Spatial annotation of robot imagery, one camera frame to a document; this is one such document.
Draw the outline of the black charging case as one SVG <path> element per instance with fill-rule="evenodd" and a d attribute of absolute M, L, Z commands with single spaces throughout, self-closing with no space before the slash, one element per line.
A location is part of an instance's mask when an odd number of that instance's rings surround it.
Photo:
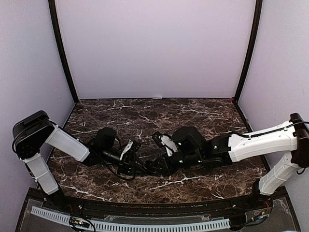
<path fill-rule="evenodd" d="M 154 164 L 152 161 L 147 160 L 144 165 L 143 165 L 144 169 L 147 171 L 147 173 L 149 174 L 155 174 L 156 170 L 154 168 Z"/>

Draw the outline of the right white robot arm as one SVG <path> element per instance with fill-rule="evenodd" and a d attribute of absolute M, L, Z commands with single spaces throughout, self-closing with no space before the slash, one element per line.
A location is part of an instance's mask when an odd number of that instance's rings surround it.
<path fill-rule="evenodd" d="M 172 175 L 180 168 L 202 165 L 217 168 L 260 155 L 284 152 L 279 162 L 254 184 L 246 205 L 256 210 L 293 174 L 309 167 L 309 123 L 300 114 L 264 130 L 220 135 L 206 140 L 196 127 L 181 127 L 172 136 L 155 133 L 153 140 L 167 153 L 158 160 L 162 174 Z"/>

